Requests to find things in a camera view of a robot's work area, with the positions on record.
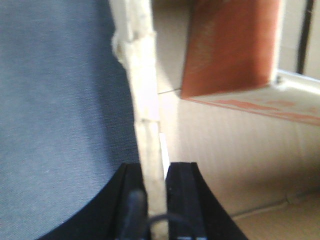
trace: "wire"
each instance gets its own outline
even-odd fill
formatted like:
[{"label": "wire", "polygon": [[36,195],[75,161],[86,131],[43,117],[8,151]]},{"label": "wire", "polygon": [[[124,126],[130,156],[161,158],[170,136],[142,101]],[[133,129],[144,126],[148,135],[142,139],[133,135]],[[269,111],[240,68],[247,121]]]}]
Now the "wire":
[{"label": "wire", "polygon": [[164,220],[168,220],[169,222],[176,222],[181,225],[184,225],[190,230],[191,240],[196,240],[195,230],[193,226],[190,224],[190,222],[185,218],[183,218],[182,216],[175,213],[170,213],[170,212],[150,217],[146,222],[145,230],[142,235],[142,238],[148,235],[150,227],[153,224],[164,221]]}]

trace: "black cable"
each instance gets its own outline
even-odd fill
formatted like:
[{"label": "black cable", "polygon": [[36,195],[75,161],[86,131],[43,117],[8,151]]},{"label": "black cable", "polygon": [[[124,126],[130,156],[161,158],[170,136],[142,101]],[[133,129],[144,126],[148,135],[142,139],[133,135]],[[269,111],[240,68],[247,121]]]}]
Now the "black cable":
[{"label": "black cable", "polygon": [[308,38],[309,38],[309,31],[310,31],[310,25],[311,25],[312,10],[314,7],[314,0],[306,0],[306,1],[307,3],[304,11],[302,33],[301,33],[301,38],[300,38],[300,43],[298,48],[298,56],[297,56],[296,72],[298,74],[304,74],[304,70],[305,70]]},{"label": "black cable", "polygon": [[179,223],[181,225],[186,226],[190,230],[191,240],[196,240],[195,231],[194,231],[193,226],[190,224],[190,222],[187,221],[182,216],[180,216],[178,214],[174,214],[174,213],[165,213],[165,214],[160,214],[160,215],[156,215],[156,216],[150,217],[148,219],[148,221],[146,222],[146,225],[145,225],[144,234],[142,236],[143,239],[146,239],[146,236],[148,235],[150,227],[154,223],[161,222],[163,220],[168,220],[169,222],[176,222],[176,223]]}]

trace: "orange box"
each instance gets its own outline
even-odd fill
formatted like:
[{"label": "orange box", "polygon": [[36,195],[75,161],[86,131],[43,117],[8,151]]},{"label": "orange box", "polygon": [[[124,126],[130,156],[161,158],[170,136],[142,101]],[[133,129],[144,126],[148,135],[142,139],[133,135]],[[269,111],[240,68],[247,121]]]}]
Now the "orange box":
[{"label": "orange box", "polygon": [[282,0],[197,0],[181,97],[320,125],[320,82],[278,69]]}]

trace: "gray upholstery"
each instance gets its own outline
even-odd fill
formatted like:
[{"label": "gray upholstery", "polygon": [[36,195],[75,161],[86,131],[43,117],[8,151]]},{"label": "gray upholstery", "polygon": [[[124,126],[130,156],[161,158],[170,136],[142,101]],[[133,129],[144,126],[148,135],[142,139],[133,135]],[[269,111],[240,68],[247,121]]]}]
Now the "gray upholstery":
[{"label": "gray upholstery", "polygon": [[137,162],[105,0],[0,2],[0,239],[32,240]]}]

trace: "beige surface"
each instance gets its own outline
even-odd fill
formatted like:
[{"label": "beige surface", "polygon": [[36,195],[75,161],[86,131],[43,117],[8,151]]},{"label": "beige surface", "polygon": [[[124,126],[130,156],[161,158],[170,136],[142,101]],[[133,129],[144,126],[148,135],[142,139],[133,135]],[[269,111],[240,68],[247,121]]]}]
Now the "beige surface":
[{"label": "beige surface", "polygon": [[320,186],[320,127],[160,94],[171,162],[197,162],[226,210],[238,215]]},{"label": "beige surface", "polygon": [[319,240],[320,194],[283,209],[236,220],[250,240]]},{"label": "beige surface", "polygon": [[153,1],[154,29],[157,32],[158,92],[181,88],[185,61],[191,0]]}]

